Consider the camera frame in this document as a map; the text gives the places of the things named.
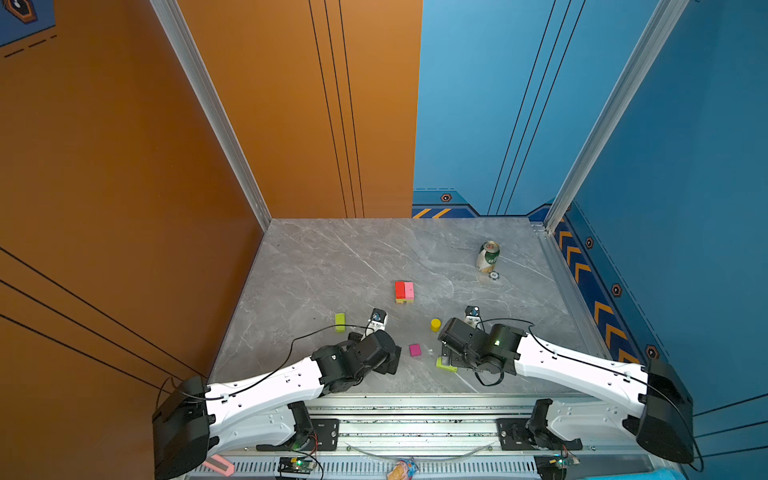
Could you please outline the lime green block front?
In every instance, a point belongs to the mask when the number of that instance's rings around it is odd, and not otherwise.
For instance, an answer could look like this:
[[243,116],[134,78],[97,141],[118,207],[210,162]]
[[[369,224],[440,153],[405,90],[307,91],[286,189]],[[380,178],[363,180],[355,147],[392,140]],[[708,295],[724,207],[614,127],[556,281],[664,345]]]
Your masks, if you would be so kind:
[[440,369],[440,370],[449,371],[449,372],[452,372],[452,373],[457,373],[458,372],[458,368],[457,367],[445,363],[443,361],[442,357],[439,357],[436,360],[436,367],[438,369]]

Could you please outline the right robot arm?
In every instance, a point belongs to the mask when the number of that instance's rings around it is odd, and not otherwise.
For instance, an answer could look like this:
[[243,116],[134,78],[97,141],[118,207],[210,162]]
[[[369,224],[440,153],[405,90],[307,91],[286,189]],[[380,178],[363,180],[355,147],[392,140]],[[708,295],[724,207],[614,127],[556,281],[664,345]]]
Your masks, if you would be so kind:
[[580,401],[535,402],[523,438],[533,448],[576,451],[585,440],[601,443],[632,438],[645,451],[679,464],[698,452],[693,400],[675,369],[593,357],[553,344],[506,324],[484,330],[453,318],[439,332],[449,366],[475,375],[546,380],[583,394]]

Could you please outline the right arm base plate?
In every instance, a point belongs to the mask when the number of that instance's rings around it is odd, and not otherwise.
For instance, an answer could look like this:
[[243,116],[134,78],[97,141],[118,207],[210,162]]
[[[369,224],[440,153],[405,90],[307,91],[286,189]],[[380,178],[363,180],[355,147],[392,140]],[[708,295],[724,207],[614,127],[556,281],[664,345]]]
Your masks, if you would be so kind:
[[500,418],[496,420],[497,436],[503,451],[580,451],[582,441],[564,440],[546,426],[533,426],[522,418]]

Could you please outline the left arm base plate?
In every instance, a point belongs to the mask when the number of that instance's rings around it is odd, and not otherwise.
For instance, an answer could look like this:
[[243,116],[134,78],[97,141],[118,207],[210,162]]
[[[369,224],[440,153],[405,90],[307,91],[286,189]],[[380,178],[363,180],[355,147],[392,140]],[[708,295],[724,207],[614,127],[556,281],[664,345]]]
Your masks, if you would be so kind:
[[286,442],[277,445],[257,445],[260,452],[300,451],[306,453],[335,451],[338,445],[338,419],[300,421],[296,432]]

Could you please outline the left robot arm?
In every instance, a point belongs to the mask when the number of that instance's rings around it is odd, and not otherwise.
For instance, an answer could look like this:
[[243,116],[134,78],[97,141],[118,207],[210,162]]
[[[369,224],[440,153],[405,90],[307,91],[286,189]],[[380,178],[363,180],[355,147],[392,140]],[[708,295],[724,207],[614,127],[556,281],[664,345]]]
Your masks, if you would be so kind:
[[225,451],[304,446],[312,435],[307,402],[346,392],[370,373],[395,374],[401,352],[384,330],[352,333],[267,374],[183,381],[152,415],[155,478],[182,476]]

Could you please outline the pink rectangular block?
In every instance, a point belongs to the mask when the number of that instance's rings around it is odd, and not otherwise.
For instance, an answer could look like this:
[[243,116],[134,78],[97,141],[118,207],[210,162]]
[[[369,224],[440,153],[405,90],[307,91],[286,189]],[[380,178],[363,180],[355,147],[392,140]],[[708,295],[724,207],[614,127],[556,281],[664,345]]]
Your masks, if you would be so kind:
[[414,284],[412,282],[404,282],[404,300],[406,302],[412,302],[415,298]]

